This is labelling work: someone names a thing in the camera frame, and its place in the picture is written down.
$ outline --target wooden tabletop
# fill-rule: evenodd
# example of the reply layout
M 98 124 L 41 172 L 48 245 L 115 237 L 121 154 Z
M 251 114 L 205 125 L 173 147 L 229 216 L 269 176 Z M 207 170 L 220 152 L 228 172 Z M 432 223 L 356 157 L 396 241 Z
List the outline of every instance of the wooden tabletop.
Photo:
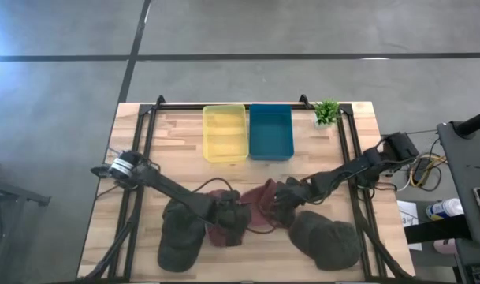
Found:
M 373 147 L 380 139 L 378 124 L 371 102 L 351 103 L 359 133 L 361 148 Z M 131 149 L 135 132 L 139 103 L 122 103 L 117 109 L 110 147 L 117 151 Z M 204 181 L 221 177 L 234 189 L 247 191 L 273 178 L 284 181 L 287 177 L 303 178 L 319 171 L 332 170 L 343 163 L 337 127 L 316 129 L 313 111 L 293 110 L 294 156 L 287 162 L 253 161 L 242 163 L 209 163 L 203 158 L 203 117 L 201 110 L 158 110 L 151 160 L 161 166 L 162 173 L 187 189 L 195 189 Z M 345 122 L 348 149 L 354 157 L 352 139 Z M 142 135 L 140 149 L 145 136 Z M 106 161 L 111 163 L 115 154 L 108 152 Z M 98 193 L 113 186 L 113 181 L 103 180 Z M 206 186 L 202 192 L 223 189 L 220 181 Z M 116 189 L 101 196 L 92 212 L 79 276 L 90 272 L 113 242 L 122 191 Z M 161 237 L 162 211 L 169 198 L 153 189 L 145 189 L 140 227 L 132 266 L 132 281 L 353 281 L 363 280 L 358 262 L 342 271 L 320 271 L 314 261 L 301 253 L 288 239 L 287 231 L 275 230 L 271 234 L 258 235 L 247 232 L 241 246 L 218 248 L 205 239 L 195 265 L 184 273 L 162 270 L 157 263 Z M 373 198 L 374 212 L 381 241 L 395 260 L 408 273 L 414 275 L 406 237 L 400 220 L 396 196 L 393 191 L 376 191 Z M 333 192 L 321 205 L 298 207 L 297 211 L 312 210 L 332 220 L 353 223 L 352 206 L 346 182 Z M 120 266 L 124 267 L 124 250 L 121 250 Z M 368 241 L 370 263 L 377 275 L 374 251 Z

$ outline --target concrete floor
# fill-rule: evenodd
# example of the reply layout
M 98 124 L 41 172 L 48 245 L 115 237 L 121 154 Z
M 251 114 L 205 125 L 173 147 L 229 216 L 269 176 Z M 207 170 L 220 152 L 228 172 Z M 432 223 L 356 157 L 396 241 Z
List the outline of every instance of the concrete floor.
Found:
M 0 55 L 129 54 L 143 0 L 0 0 Z M 141 54 L 480 52 L 479 0 L 153 0 Z M 29 206 L 6 282 L 74 279 L 127 62 L 0 62 L 0 176 Z M 138 62 L 128 102 L 373 101 L 382 133 L 480 111 L 480 59 Z M 432 133 L 412 135 L 422 150 Z M 456 196 L 449 172 L 436 192 Z M 404 185 L 402 174 L 394 181 Z M 424 278 L 436 270 L 417 268 Z

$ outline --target maroon cap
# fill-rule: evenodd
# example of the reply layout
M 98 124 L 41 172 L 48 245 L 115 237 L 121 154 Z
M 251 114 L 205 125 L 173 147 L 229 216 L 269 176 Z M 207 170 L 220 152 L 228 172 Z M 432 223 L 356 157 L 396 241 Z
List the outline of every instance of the maroon cap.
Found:
M 265 216 L 271 212 L 276 191 L 277 183 L 270 178 L 264 185 L 241 195 L 240 202 L 249 204 L 251 211 L 250 224 L 252 226 L 270 225 L 270 220 L 266 219 Z
M 219 200 L 230 200 L 230 192 L 224 189 L 213 190 L 208 194 L 216 197 Z M 237 191 L 231 192 L 236 194 L 235 200 L 238 199 L 240 194 Z M 239 204 L 238 207 L 233 209 L 235 226 L 231 228 L 225 228 L 220 225 L 220 220 L 216 224 L 206 224 L 206 232 L 212 243 L 212 245 L 225 247 L 241 245 L 243 242 L 243 236 L 245 230 L 250 222 L 250 209 L 246 205 Z

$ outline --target black table leg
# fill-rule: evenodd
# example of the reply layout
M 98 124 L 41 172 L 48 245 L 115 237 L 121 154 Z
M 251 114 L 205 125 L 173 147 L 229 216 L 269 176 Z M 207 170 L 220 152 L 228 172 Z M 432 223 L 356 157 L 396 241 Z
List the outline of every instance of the black table leg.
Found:
M 471 239 L 471 233 L 464 215 L 457 215 L 439 221 L 424 222 L 404 227 L 408 244 L 423 241 L 437 241 L 451 238 Z

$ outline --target cap brim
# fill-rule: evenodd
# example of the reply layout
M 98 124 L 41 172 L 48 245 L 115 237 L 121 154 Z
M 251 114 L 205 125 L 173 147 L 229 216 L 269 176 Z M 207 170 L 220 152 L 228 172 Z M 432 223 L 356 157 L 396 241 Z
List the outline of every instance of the cap brim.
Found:
M 167 237 L 163 234 L 158 250 L 159 267 L 171 272 L 189 270 L 198 258 L 202 243 L 203 239 L 200 238 L 185 247 L 173 247 L 169 245 Z

